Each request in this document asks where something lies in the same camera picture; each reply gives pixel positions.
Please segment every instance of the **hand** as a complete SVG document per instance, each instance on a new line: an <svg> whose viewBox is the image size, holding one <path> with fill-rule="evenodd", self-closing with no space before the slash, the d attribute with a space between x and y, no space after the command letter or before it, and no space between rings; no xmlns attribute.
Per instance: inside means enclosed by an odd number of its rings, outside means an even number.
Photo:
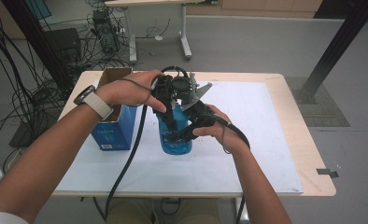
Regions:
<svg viewBox="0 0 368 224"><path fill-rule="evenodd" d="M164 104L150 95L148 90L152 81L159 75L163 75L163 73L158 70L132 73L125 78L140 86L128 80L118 80L98 88L97 94L109 105L145 104L164 113L166 111Z"/></svg>
<svg viewBox="0 0 368 224"><path fill-rule="evenodd" d="M225 119L228 122L231 122L228 116L222 113L214 105L207 105L207 106L220 118ZM227 127L223 127L221 124L217 122L211 127L194 129L192 133L196 136L208 136L208 135L214 136L226 150L232 153L235 153L237 150L243 147L248 148L245 142L243 142L243 140L240 139L240 137L234 131L232 131Z"/></svg>

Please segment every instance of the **tape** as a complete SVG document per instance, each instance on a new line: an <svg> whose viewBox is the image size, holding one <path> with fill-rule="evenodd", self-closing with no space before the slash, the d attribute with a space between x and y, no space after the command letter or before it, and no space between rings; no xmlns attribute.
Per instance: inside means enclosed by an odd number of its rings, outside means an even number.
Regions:
<svg viewBox="0 0 368 224"><path fill-rule="evenodd" d="M319 175L329 175L331 178L339 177L336 171L331 171L330 169L316 169Z"/></svg>

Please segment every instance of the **table leg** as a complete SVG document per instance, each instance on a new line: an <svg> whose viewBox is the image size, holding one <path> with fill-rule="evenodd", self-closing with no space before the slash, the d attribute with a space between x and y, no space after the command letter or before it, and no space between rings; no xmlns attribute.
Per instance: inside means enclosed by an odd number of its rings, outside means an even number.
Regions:
<svg viewBox="0 0 368 224"><path fill-rule="evenodd" d="M181 45L184 49L184 54L186 58L189 60L192 57L190 45L188 44L187 40L187 34L186 34L186 28L187 28L187 22L186 22L186 16L187 16L187 7L185 4L182 5L181 8L181 32L179 32Z"/></svg>
<svg viewBox="0 0 368 224"><path fill-rule="evenodd" d="M135 37L132 32L132 22L131 22L131 13L129 8L126 7L123 11L126 20L126 31L128 34L129 40L129 62L136 63L137 62L137 54L135 49Z"/></svg>

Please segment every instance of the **smartwatch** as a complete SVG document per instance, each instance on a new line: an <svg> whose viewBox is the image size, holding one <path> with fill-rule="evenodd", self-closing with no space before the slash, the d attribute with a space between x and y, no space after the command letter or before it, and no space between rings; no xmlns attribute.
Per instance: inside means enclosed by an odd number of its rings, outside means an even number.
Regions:
<svg viewBox="0 0 368 224"><path fill-rule="evenodd" d="M87 104L96 111L97 114L99 114L102 120L105 120L114 111L114 109L110 108L106 102L96 95L96 93L94 93L95 91L96 88L93 85L89 86L76 97L74 104Z"/></svg>

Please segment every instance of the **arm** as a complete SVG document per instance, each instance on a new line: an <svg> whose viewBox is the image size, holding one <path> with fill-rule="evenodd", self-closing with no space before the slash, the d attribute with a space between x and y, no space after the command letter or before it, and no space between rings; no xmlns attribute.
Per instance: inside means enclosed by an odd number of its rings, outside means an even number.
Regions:
<svg viewBox="0 0 368 224"><path fill-rule="evenodd" d="M150 71L126 78L149 87L160 74L160 71ZM122 80L99 88L96 94L113 106L144 103L149 92ZM166 109L152 96L147 105L162 112ZM0 212L34 222L99 120L99 115L89 106L79 105L39 136L0 181Z"/></svg>
<svg viewBox="0 0 368 224"><path fill-rule="evenodd" d="M229 118L213 105L209 107L221 118ZM246 206L251 223L290 223L290 217L277 197L268 179L255 160L250 148L228 128L222 136L223 127L215 124L212 127L193 130L198 136L212 135L230 151L245 195Z"/></svg>

